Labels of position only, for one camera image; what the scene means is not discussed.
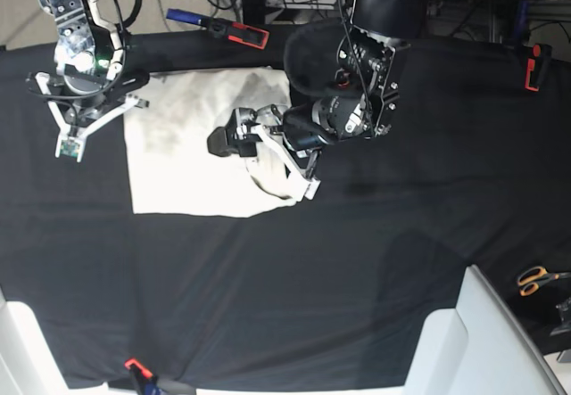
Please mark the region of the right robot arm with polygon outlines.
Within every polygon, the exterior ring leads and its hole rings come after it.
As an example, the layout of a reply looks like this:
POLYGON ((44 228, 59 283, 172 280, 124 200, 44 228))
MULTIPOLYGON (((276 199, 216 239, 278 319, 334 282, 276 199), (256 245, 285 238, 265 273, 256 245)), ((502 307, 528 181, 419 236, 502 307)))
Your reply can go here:
POLYGON ((103 17, 99 0, 38 2, 54 19, 55 72, 31 75, 29 90, 47 103, 59 128, 55 156, 81 162, 91 135, 126 112, 148 106, 136 92, 150 75, 127 69, 127 29, 122 21, 103 17))

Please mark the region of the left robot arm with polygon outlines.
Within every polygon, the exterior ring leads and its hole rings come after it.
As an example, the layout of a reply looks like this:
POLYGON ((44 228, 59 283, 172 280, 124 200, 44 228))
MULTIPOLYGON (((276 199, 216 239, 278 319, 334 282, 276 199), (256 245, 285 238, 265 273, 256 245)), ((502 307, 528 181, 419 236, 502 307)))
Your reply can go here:
POLYGON ((273 152, 293 184, 292 197, 312 199, 327 146, 386 135, 399 98, 399 78, 420 35, 429 0, 336 0, 339 21, 302 27, 285 47, 285 72, 311 102, 286 108, 237 107, 207 139, 218 157, 273 152))

